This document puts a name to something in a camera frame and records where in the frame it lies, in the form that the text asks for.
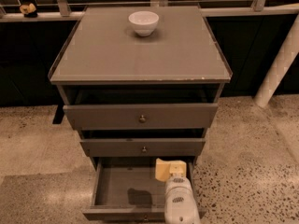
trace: white pipe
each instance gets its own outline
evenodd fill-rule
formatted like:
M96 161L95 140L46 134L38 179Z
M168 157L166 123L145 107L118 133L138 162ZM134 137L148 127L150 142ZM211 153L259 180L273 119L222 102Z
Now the white pipe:
M299 15L292 25L277 57L269 69L263 84L254 97L254 102L260 107L266 107L280 81L288 72L293 60L299 52Z

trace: floor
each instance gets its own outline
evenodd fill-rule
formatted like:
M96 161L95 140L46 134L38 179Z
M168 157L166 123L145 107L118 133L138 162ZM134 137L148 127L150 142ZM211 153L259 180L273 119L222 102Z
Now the floor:
M93 223L94 169L55 106L0 108L0 223ZM299 95L221 98L194 170L209 223L299 223Z

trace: drawer knob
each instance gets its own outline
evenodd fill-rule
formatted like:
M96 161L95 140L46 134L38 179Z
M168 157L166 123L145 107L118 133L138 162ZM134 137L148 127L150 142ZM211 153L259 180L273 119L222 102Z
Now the drawer knob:
M140 122L140 123L145 123L146 121L147 121L146 116L141 115L141 116L139 117L139 122Z
M146 153L146 152L148 152L148 149L147 149L145 146L143 146L141 151L142 151L143 153Z

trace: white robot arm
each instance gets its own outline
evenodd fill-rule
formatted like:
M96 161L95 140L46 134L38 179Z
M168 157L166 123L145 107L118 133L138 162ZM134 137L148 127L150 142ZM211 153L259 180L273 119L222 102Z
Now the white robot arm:
M186 177L186 162L157 159L156 179L166 181L166 224L200 224L192 186Z

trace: bowl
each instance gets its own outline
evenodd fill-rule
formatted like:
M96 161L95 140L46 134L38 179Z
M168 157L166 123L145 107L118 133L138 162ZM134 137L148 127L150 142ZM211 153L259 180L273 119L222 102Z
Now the bowl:
M129 16L134 31L141 36L148 36L156 29L159 16L151 11L137 11Z

